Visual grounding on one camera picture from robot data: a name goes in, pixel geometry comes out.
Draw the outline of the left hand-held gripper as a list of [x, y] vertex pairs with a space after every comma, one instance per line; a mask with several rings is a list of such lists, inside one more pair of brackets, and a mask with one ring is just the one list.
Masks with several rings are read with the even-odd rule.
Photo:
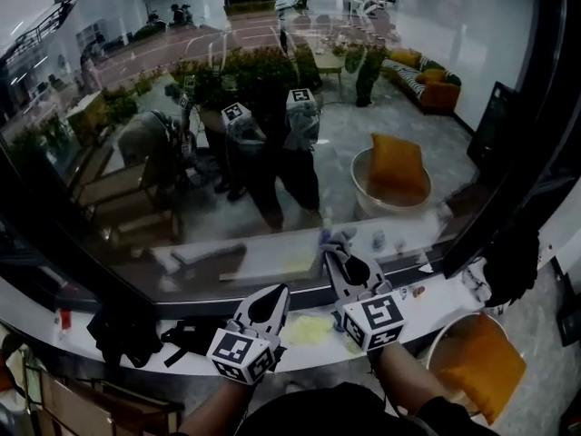
[[244, 299], [233, 320], [216, 331], [206, 353], [215, 370], [244, 385], [255, 385], [266, 372], [274, 371], [284, 353], [277, 335], [286, 322], [289, 306], [290, 289], [286, 284], [260, 289]]

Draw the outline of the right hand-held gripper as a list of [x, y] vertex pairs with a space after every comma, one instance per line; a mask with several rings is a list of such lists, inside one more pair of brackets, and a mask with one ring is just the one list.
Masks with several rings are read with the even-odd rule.
[[[352, 256], [351, 280], [355, 285], [351, 285], [338, 255], [325, 252], [324, 260], [343, 331], [363, 352], [397, 342], [405, 326], [401, 300], [391, 289], [378, 262], [369, 257]], [[356, 285], [365, 290], [359, 293]]]

